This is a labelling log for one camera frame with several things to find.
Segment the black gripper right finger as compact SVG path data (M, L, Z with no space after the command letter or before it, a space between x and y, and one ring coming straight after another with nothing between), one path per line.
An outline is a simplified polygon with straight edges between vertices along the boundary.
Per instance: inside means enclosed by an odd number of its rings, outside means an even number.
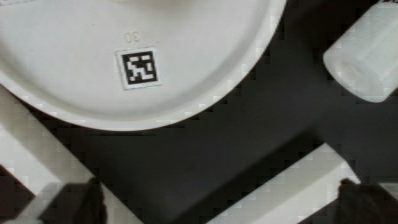
M398 183L342 181L336 224L398 224Z

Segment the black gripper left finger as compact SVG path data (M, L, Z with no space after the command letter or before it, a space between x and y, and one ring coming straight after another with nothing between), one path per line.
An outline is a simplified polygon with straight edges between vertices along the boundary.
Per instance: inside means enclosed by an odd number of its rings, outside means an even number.
M40 215L43 224L107 224L105 194L96 178L70 183Z

